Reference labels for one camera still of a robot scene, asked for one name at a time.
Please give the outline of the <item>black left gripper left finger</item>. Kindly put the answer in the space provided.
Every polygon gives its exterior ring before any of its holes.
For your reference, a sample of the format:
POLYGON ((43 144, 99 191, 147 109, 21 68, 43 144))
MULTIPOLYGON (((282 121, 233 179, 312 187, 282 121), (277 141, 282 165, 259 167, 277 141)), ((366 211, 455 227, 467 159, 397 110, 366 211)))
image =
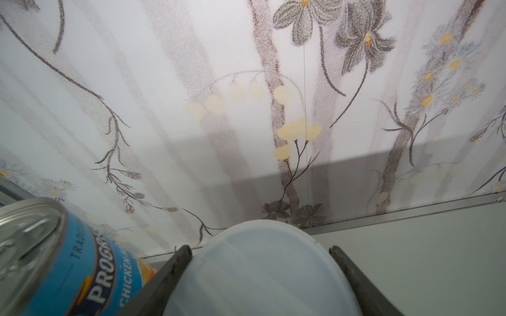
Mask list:
POLYGON ((191 248, 187 245, 182 246, 116 315, 163 315, 170 296, 192 258, 191 248))

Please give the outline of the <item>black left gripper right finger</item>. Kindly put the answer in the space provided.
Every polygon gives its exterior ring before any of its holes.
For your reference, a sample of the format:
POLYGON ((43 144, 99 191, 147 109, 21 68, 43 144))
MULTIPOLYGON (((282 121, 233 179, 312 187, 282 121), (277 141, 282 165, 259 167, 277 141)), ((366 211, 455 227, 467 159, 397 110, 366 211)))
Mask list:
POLYGON ((403 315, 340 247, 332 246, 329 254, 344 272, 363 315, 403 315))

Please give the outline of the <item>blue labelled tall can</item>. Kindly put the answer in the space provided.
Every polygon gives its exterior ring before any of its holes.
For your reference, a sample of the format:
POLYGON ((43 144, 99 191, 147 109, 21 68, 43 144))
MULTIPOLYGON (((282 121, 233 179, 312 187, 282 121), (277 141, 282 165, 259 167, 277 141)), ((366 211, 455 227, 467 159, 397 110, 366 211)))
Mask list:
POLYGON ((2 315, 114 315, 155 273, 54 200, 1 208, 2 315))

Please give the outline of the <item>white lid yellow-orange can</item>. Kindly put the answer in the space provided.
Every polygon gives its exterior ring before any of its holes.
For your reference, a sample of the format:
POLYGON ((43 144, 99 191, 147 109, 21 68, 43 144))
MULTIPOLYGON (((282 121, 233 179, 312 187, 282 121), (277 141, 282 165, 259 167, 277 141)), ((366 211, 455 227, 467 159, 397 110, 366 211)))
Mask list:
POLYGON ((360 315, 338 264, 315 239, 278 221, 227 229, 191 260, 165 315, 360 315))

